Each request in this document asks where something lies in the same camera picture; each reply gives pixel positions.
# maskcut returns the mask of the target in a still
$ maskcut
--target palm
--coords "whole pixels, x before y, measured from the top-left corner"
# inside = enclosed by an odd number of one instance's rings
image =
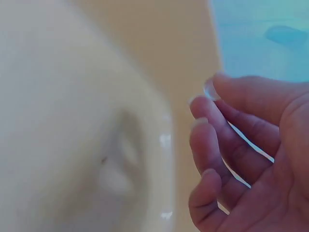
[[[274,165],[266,169],[239,200],[226,227],[244,232],[301,232],[301,228],[307,228],[308,224],[300,220],[302,215],[297,209],[306,202],[301,199],[294,184],[289,161],[281,150],[276,154]]]
[[[200,120],[192,129],[190,145],[197,169],[204,174],[191,194],[189,206],[193,222],[200,231],[309,231],[309,186],[306,181],[309,159],[303,152],[309,145],[306,133],[299,132],[300,128],[306,132],[309,128],[304,125],[306,121],[298,119],[300,106],[298,103],[286,110],[288,113],[282,116],[279,129],[276,126],[279,120],[275,117],[269,123],[242,113],[221,100],[216,103],[205,97],[193,100],[190,109]],[[309,109],[301,115],[308,118]],[[255,152],[226,120],[275,162]],[[251,188],[231,174],[221,156]],[[228,216],[218,208],[216,199],[230,212]]]

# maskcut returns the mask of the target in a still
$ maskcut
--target blue surface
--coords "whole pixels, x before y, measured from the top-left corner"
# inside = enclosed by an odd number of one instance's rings
[[[224,70],[309,81],[309,0],[212,0]]]

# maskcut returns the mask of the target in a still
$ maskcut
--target skin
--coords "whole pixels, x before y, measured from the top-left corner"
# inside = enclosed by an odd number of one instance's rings
[[[221,99],[190,104],[197,119],[190,146],[202,175],[189,199],[193,223],[201,232],[309,231],[309,84],[222,73],[212,81]]]

